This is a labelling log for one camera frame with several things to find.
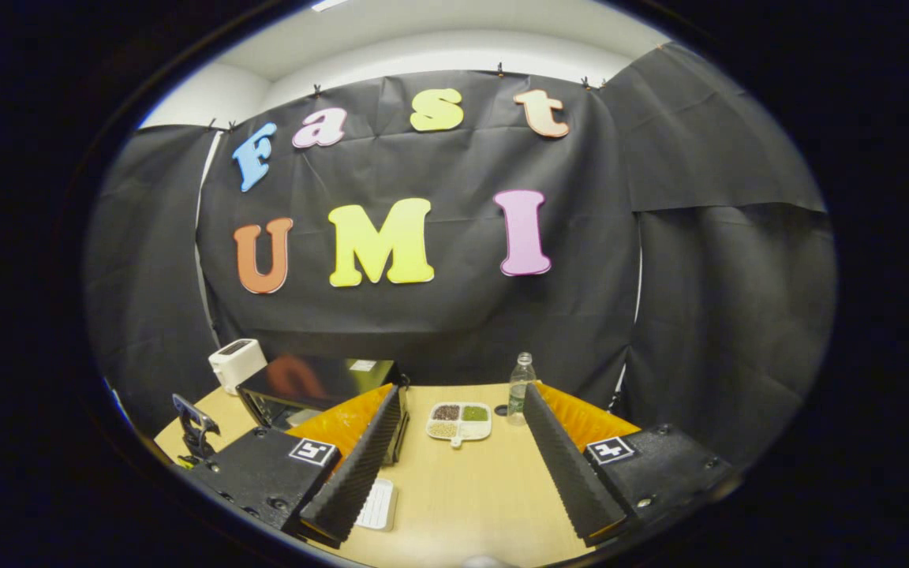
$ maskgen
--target orange foam pad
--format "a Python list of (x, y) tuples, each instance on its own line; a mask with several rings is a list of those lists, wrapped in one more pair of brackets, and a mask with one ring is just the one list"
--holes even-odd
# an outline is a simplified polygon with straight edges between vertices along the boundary
[(605, 409), (599, 409), (594, 404), (584, 402), (584, 400), (552, 388), (552, 386), (537, 382), (535, 388), (538, 389), (538, 393), (542, 395), (545, 403), (549, 405), (553, 416), (567, 431), (570, 441), (578, 447), (578, 452), (584, 452), (585, 446), (591, 442), (598, 442), (599, 439), (641, 431), (640, 428), (620, 417), (613, 416)]
[(342, 454), (342, 459), (335, 464), (338, 470), (342, 462), (353, 453), (360, 436), (374, 420), (378, 408), (388, 395), (392, 384), (382, 385), (374, 390), (353, 397), (342, 404), (336, 404), (317, 417), (304, 421), (296, 428), (288, 429), (287, 434), (297, 438), (316, 439), (318, 442), (333, 443)]

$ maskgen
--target plastic water bottle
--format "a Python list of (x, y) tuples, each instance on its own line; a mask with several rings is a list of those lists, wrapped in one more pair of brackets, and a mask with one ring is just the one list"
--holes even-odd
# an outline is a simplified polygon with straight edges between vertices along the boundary
[(531, 366), (531, 353), (518, 355), (518, 364), (511, 373), (511, 396), (507, 403), (507, 421), (510, 424), (524, 424), (524, 392), (528, 383), (535, 380), (535, 369)]

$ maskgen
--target letter f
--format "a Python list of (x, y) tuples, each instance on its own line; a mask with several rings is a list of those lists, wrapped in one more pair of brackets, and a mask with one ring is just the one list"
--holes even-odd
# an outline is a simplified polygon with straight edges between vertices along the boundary
[(263, 164), (262, 159), (268, 159), (271, 154), (271, 143), (268, 137), (275, 132), (275, 123), (268, 122), (260, 127), (259, 132), (253, 134), (244, 144), (234, 151), (234, 159), (241, 166), (241, 191), (248, 191), (253, 185), (268, 172), (268, 164)]

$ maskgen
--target white wall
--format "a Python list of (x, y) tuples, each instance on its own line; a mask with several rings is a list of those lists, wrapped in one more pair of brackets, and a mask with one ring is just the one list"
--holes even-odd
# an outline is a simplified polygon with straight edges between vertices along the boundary
[(335, 55), (299, 69), (275, 82), (233, 65), (210, 64), (181, 83), (142, 122), (155, 125), (209, 125), (227, 127), (259, 112), (313, 93), (315, 83), (331, 89), (386, 75), (493, 69), (545, 75), (593, 85), (610, 79), (630, 64), (630, 58), (584, 43), (546, 35), (497, 30), (461, 30), (412, 35), (375, 43)]
[(255, 116), (271, 82), (247, 69), (210, 64), (181, 82), (156, 105), (140, 128), (157, 125), (209, 125), (227, 127)]
[(503, 62), (504, 71), (545, 75), (581, 83), (584, 76), (594, 85), (610, 79), (630, 64), (630, 58), (584, 43), (547, 35), (498, 32), (489, 29), (459, 30), (412, 35), (375, 43), (336, 55), (276, 80), (259, 112), (278, 107), (322, 90), (386, 75), (490, 69)]

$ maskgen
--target ceiling light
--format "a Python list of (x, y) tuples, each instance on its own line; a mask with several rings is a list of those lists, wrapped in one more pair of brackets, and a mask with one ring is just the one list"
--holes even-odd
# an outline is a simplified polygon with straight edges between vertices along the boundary
[(323, 12), (332, 6), (339, 6), (343, 2), (346, 2), (346, 0), (321, 0), (321, 2), (311, 6), (311, 9), (315, 12)]

